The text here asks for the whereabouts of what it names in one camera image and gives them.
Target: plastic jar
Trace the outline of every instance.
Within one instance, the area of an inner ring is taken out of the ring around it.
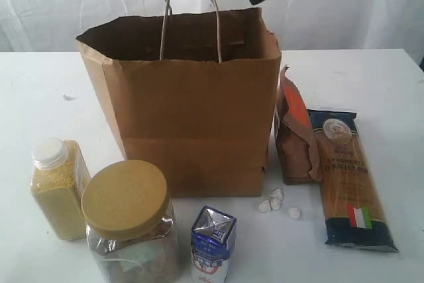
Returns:
[[[106,281],[178,277],[174,209],[159,168],[141,160],[112,164],[91,179],[81,206],[89,249]]]
[[[46,139],[32,151],[31,194],[59,239],[85,237],[81,195],[89,173],[76,141]]]

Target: gold lid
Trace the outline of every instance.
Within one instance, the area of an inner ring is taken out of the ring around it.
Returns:
[[[87,224],[110,240],[149,232],[166,212],[169,194],[163,173],[141,160],[124,160],[98,172],[81,199]]]

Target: white table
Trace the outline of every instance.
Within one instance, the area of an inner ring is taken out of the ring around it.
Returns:
[[[177,199],[184,273],[189,236],[205,204],[238,218],[228,283],[422,282],[424,279],[424,73],[403,50],[283,53],[308,107],[353,109],[399,254],[328,247],[317,185],[284,186],[281,211],[261,198]],[[0,53],[0,282],[102,282],[84,240],[58,240],[29,194],[31,146],[79,142],[89,171],[121,159],[77,52]],[[66,101],[63,95],[74,97]],[[274,145],[264,194],[282,187]],[[287,208],[299,207],[301,220]]]

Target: white curtain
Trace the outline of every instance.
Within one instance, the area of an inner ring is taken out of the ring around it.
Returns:
[[[217,0],[241,9],[248,0]],[[424,57],[424,0],[267,0],[268,28],[284,50],[404,48]],[[209,0],[172,0],[175,13]],[[74,51],[75,36],[121,15],[163,15],[163,0],[0,0],[0,51]]]

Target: white plastic cap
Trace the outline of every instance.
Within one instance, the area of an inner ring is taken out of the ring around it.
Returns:
[[[32,151],[32,160],[39,170],[59,167],[67,158],[68,148],[60,139],[45,139]]]

